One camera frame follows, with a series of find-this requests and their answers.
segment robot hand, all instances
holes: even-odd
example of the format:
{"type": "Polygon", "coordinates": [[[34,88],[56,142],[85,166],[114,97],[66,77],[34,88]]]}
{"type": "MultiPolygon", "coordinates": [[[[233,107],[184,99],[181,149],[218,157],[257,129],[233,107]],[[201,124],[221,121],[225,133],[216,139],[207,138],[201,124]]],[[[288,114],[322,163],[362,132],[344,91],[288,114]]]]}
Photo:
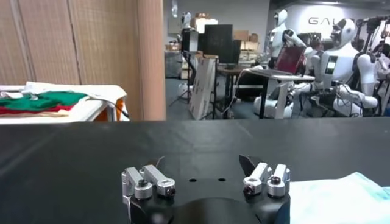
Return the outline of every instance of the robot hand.
{"type": "Polygon", "coordinates": [[[297,36],[295,31],[288,29],[283,33],[283,39],[295,44],[298,47],[306,47],[306,44],[297,36]]]}

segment light blue cloth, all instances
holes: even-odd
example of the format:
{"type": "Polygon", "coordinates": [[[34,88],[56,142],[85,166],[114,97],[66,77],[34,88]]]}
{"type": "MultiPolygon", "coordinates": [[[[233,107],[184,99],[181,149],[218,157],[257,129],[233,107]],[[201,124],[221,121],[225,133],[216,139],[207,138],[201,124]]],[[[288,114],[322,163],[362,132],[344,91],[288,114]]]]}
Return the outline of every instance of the light blue cloth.
{"type": "Polygon", "coordinates": [[[293,182],[292,224],[390,223],[390,187],[360,173],[338,180],[293,182]]]}

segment laptop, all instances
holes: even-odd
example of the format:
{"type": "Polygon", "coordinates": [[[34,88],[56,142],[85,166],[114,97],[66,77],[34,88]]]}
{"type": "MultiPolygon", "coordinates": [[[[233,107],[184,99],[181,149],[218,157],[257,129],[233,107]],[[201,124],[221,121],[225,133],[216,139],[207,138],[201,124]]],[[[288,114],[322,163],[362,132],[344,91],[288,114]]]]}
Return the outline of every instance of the laptop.
{"type": "Polygon", "coordinates": [[[275,69],[262,70],[267,75],[295,75],[305,59],[306,47],[284,47],[279,53],[275,69]]]}

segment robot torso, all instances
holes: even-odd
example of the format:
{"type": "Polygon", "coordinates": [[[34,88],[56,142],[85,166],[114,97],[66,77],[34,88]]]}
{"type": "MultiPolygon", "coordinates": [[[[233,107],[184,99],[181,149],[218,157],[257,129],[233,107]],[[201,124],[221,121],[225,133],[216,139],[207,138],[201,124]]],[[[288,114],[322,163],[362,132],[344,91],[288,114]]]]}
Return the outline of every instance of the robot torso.
{"type": "Polygon", "coordinates": [[[353,61],[359,52],[348,44],[340,49],[330,49],[321,57],[321,74],[324,81],[346,83],[353,75],[353,61]]]}

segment desk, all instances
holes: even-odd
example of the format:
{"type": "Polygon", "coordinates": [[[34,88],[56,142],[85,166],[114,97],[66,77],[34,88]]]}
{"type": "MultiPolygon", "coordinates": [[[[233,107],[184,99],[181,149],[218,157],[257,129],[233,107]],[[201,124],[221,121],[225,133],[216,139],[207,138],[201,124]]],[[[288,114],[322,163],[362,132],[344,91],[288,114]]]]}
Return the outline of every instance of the desk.
{"type": "Polygon", "coordinates": [[[385,117],[2,125],[1,151],[26,153],[0,166],[1,223],[128,223],[121,171],[163,155],[186,181],[227,177],[236,171],[212,159],[241,153],[287,164],[292,181],[361,172],[390,186],[389,127],[385,117]]]}
{"type": "Polygon", "coordinates": [[[297,75],[272,75],[270,73],[266,73],[266,71],[270,70],[259,70],[259,69],[251,69],[250,72],[251,74],[256,74],[259,76],[262,76],[266,78],[267,80],[265,81],[264,88],[263,88],[263,93],[261,95],[261,107],[260,107],[260,112],[259,112],[259,119],[264,118],[264,111],[265,111],[265,103],[267,99],[267,91],[268,91],[268,80],[269,79],[276,79],[280,81],[279,84],[279,97],[278,97],[278,107],[276,109],[276,119],[283,119],[284,118],[284,112],[285,112],[285,107],[280,105],[286,105],[286,98],[287,98],[287,90],[289,86],[289,82],[293,81],[314,81],[315,78],[312,76],[297,76],[297,75]]]}
{"type": "MultiPolygon", "coordinates": [[[[24,86],[0,86],[0,91],[18,92],[24,86]]],[[[101,100],[87,100],[79,102],[65,117],[0,117],[2,124],[53,124],[80,121],[94,121],[104,110],[107,110],[109,121],[116,121],[116,109],[109,107],[107,102],[101,100]]]]}

